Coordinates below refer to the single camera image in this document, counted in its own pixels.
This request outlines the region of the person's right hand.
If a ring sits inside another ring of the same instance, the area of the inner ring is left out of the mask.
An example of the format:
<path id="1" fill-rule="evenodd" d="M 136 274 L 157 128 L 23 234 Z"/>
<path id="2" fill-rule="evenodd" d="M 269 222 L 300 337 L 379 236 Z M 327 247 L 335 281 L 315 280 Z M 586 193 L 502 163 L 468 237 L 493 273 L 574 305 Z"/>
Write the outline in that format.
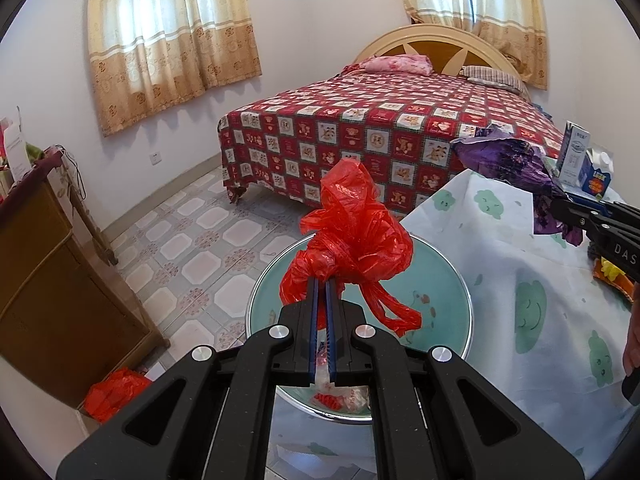
<path id="1" fill-rule="evenodd" d="M 640 367 L 640 306 L 639 298 L 634 298 L 631 308 L 626 346 L 623 353 L 623 366 L 627 376 Z"/>

